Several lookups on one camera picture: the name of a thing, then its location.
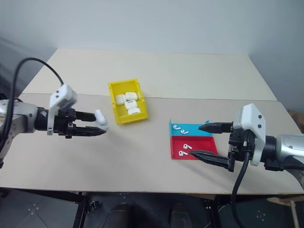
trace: person's foot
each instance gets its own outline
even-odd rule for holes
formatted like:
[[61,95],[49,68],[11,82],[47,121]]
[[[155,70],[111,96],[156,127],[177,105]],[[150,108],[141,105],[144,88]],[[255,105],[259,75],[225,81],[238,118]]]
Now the person's foot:
[[170,217],[171,228],[192,228],[192,222],[188,211],[177,203],[173,206]]
[[103,221],[101,228],[129,228],[129,205],[126,203],[114,207]]

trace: table surface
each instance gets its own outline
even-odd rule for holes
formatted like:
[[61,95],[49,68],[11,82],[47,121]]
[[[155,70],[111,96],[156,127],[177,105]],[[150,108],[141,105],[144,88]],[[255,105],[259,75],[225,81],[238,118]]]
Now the table surface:
[[[108,82],[138,78],[145,97],[276,101],[248,55],[58,49],[48,63],[78,94],[110,95]],[[24,93],[53,93],[43,67]]]
[[[49,95],[23,94],[24,102],[47,107]],[[150,118],[116,125],[110,97],[79,95],[76,110],[100,108],[110,129],[97,137],[47,136],[46,132],[20,134],[0,170],[0,186],[41,190],[149,191],[231,193],[235,172],[201,161],[171,160],[169,120],[203,123],[230,122],[246,100],[147,98]],[[266,133],[298,134],[299,129],[281,103],[253,101],[266,119]],[[214,135],[220,155],[227,155],[228,134]],[[288,172],[249,166],[239,193],[299,193],[300,184]]]

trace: yellow plastic bin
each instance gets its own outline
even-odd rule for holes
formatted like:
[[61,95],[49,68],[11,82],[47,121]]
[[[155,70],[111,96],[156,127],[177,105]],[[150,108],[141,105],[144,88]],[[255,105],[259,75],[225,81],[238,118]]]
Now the yellow plastic bin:
[[[134,121],[144,120],[148,118],[148,111],[146,106],[146,101],[143,97],[140,85],[137,79],[119,81],[119,82],[110,82],[108,83],[112,108],[115,115],[115,120],[117,124],[126,124]],[[118,105],[116,103],[115,97],[120,94],[125,94],[126,92],[136,92],[138,96],[137,104],[140,108],[140,113],[128,114],[127,109],[124,105]]]

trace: floor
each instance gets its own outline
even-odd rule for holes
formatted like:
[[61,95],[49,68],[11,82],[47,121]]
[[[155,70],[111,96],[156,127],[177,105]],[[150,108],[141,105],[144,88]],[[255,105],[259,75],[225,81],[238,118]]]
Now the floor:
[[[181,203],[189,212],[194,228],[211,228],[212,224],[200,198],[184,194],[165,193],[94,193],[102,207],[87,215],[85,228],[100,228],[111,209],[123,202],[136,208],[134,227],[168,228],[172,206]],[[74,223],[77,204],[11,190],[0,199],[1,228],[68,228]],[[297,203],[300,227],[304,227],[303,203]],[[239,215],[248,228],[294,227],[288,207],[258,199],[237,204]],[[223,228],[237,228],[230,206],[218,207]]]

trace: metal frame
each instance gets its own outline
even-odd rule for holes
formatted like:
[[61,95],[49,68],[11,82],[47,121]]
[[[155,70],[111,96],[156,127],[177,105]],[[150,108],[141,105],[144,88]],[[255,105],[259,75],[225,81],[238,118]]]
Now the metal frame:
[[[271,197],[277,197],[280,199],[286,199],[290,197],[299,197],[304,196],[303,194],[288,194],[288,195],[237,195],[236,202],[244,202],[244,201],[251,201],[257,199],[267,199]],[[210,199],[202,199],[203,203],[206,207],[208,212],[207,217],[209,218],[211,225],[213,228],[221,228],[220,217],[218,213],[218,206],[227,205],[231,203],[231,195],[216,195],[214,200]]]
[[[88,195],[83,195],[82,192],[71,193],[68,191],[47,191],[47,190],[23,190],[21,191],[38,194],[42,196],[52,197],[56,199],[66,200],[78,204],[77,212],[75,215],[75,220],[73,228],[83,228],[86,214],[89,208],[89,197]],[[278,198],[290,198],[294,196],[302,196],[303,194],[291,194],[291,195],[237,195],[236,202],[251,201],[256,199],[267,199],[270,197]],[[215,195],[214,200],[202,198],[202,202],[207,209],[207,217],[210,219],[213,228],[221,228],[220,217],[218,213],[218,206],[226,205],[231,203],[231,195]]]

